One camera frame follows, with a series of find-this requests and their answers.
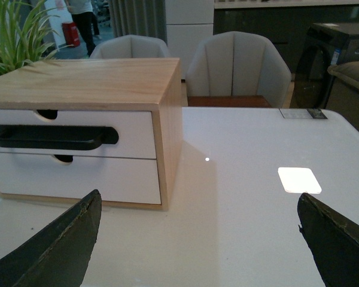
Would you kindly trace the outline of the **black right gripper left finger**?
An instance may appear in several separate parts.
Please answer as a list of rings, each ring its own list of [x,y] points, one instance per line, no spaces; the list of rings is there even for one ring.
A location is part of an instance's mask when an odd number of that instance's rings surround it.
[[[101,212],[101,194],[93,190],[0,259],[0,286],[80,286]]]

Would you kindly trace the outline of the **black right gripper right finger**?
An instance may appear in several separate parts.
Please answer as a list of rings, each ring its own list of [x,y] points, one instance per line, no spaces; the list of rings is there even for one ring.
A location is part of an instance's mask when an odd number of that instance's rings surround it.
[[[297,214],[325,286],[359,286],[359,225],[308,193]]]

